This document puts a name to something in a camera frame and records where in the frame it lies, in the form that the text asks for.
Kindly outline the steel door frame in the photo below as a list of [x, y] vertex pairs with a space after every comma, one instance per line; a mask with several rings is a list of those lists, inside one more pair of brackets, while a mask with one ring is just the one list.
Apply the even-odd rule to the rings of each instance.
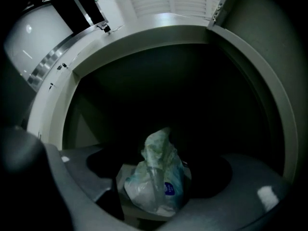
[[87, 29], [81, 31], [78, 34], [73, 33], [69, 35], [64, 40], [62, 40], [59, 44], [57, 44], [36, 66], [36, 68], [32, 71], [29, 78], [27, 79], [28, 84], [32, 87], [35, 92], [38, 92], [40, 86], [45, 80], [47, 74], [51, 71], [56, 62], [61, 58], [61, 56], [70, 49], [75, 43], [81, 40], [83, 37], [95, 31], [97, 29], [105, 30], [105, 28], [110, 28], [108, 25], [108, 21], [101, 21], [96, 23], [93, 26], [88, 27]]

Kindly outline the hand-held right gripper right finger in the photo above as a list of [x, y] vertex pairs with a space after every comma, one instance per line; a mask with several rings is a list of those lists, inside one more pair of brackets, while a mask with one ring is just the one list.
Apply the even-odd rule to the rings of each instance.
[[280, 209], [290, 185], [260, 160], [240, 154], [223, 159], [231, 180], [216, 195], [191, 198], [157, 231], [259, 231]]

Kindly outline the grey metal locker cabinet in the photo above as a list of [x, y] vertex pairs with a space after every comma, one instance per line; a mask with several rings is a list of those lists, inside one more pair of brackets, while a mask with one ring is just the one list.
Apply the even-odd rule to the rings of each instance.
[[[46, 144], [52, 144], [60, 151], [64, 118], [82, 77], [100, 66], [144, 50], [179, 44], [208, 43], [210, 34], [228, 43], [237, 55], [247, 60], [269, 88], [282, 120], [285, 138], [285, 153], [288, 158], [284, 164], [283, 175], [286, 180], [293, 181], [298, 159], [295, 117], [286, 92], [269, 64], [245, 41], [213, 22], [171, 13], [151, 15], [128, 23], [113, 30], [110, 35], [99, 35], [95, 30], [75, 43], [56, 62], [36, 93], [27, 131], [42, 140], [46, 157]], [[62, 63], [68, 68], [57, 70]], [[50, 83], [55, 87], [48, 91]], [[65, 203], [64, 210], [69, 214]]]

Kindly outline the white plastic bag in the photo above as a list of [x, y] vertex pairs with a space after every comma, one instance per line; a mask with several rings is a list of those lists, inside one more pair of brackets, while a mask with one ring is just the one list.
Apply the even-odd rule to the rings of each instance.
[[146, 138], [141, 151], [143, 161], [124, 183], [136, 207], [168, 218], [183, 205], [185, 180], [184, 165], [169, 140], [170, 132], [170, 128], [163, 128]]

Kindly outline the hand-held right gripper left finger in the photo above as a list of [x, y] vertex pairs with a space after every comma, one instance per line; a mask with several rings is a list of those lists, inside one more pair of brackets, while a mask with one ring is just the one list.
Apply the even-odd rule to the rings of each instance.
[[45, 151], [73, 231], [139, 231], [122, 221], [124, 215], [115, 178], [100, 178], [86, 165], [86, 158], [98, 148], [71, 152], [46, 144]]

